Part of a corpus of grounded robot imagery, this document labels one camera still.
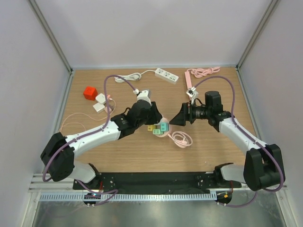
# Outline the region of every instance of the green block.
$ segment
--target green block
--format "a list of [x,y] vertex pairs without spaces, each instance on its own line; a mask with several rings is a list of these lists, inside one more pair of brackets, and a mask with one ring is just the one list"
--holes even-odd
[[154,130],[152,130],[152,133],[154,135],[162,135],[163,134],[163,132],[160,129],[154,129]]
[[168,123],[165,123],[165,122],[162,122],[160,124],[160,130],[161,131],[169,131],[169,124]]

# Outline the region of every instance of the colored cube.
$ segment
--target colored cube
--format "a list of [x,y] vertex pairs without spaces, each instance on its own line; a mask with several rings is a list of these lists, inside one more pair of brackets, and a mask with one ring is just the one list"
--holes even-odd
[[95,100],[96,96],[98,95],[97,90],[94,87],[86,87],[83,95],[88,100]]
[[154,130],[152,130],[152,133],[154,135],[162,135],[163,134],[163,132],[160,129],[154,129]]
[[152,131],[156,129],[156,125],[147,125],[147,131]]
[[165,123],[165,122],[162,122],[160,124],[160,130],[161,131],[169,131],[169,124],[168,123]]

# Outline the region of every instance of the wooden tabletop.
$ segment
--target wooden tabletop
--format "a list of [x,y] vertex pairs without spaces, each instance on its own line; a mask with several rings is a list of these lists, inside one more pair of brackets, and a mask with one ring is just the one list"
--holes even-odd
[[[139,90],[151,90],[151,100],[155,101],[159,112],[169,120],[181,109],[181,104],[188,101],[184,72],[186,69],[166,69],[178,75],[176,85],[168,83],[147,72],[140,81],[131,81]],[[106,117],[106,113],[97,114],[93,109],[96,101],[84,98],[83,91],[86,86],[95,87],[103,93],[104,78],[111,74],[128,75],[134,72],[143,72],[145,69],[123,70],[78,70],[75,72],[70,94],[67,100],[63,119],[72,113],[85,113],[95,119]],[[234,114],[239,122],[250,132],[254,133],[250,115],[243,97],[235,68],[221,68],[219,73],[229,78],[236,91],[236,104]],[[201,79],[192,77],[192,84]],[[219,91],[222,97],[224,110],[230,111],[232,104],[232,90],[223,79],[210,79],[201,84],[197,91],[199,98],[204,102],[206,91]],[[111,116],[124,112],[126,107],[131,107],[136,102],[136,97],[127,83],[116,83],[114,78],[107,83],[107,93],[116,102],[116,109]],[[66,123],[78,122],[86,129],[101,125],[105,121],[94,121],[82,114],[71,116]],[[83,126],[71,123],[62,130],[64,135],[84,131]],[[147,131],[147,126],[142,126],[133,135],[118,141],[112,141],[87,151],[79,161],[92,163],[100,172],[189,172],[212,171],[216,165],[234,162],[244,164],[245,156],[224,135],[211,127],[207,120],[196,120],[194,124],[185,127],[172,126],[173,131],[188,133],[194,143],[188,148],[179,148],[170,138],[158,138]]]

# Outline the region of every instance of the wall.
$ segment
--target wall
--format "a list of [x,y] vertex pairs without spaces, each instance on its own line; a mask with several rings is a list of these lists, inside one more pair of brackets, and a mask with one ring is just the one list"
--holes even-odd
[[76,68],[236,65],[270,0],[36,0]]
[[51,135],[67,70],[25,0],[0,7],[0,220],[20,226],[40,153]]
[[301,0],[281,1],[241,69],[262,138],[282,149],[297,214],[303,210],[302,9]]

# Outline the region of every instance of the red box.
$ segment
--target red box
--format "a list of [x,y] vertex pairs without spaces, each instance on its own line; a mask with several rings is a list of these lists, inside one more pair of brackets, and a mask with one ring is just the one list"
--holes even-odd
[[94,101],[98,95],[97,89],[94,87],[86,87],[83,95],[86,99]]

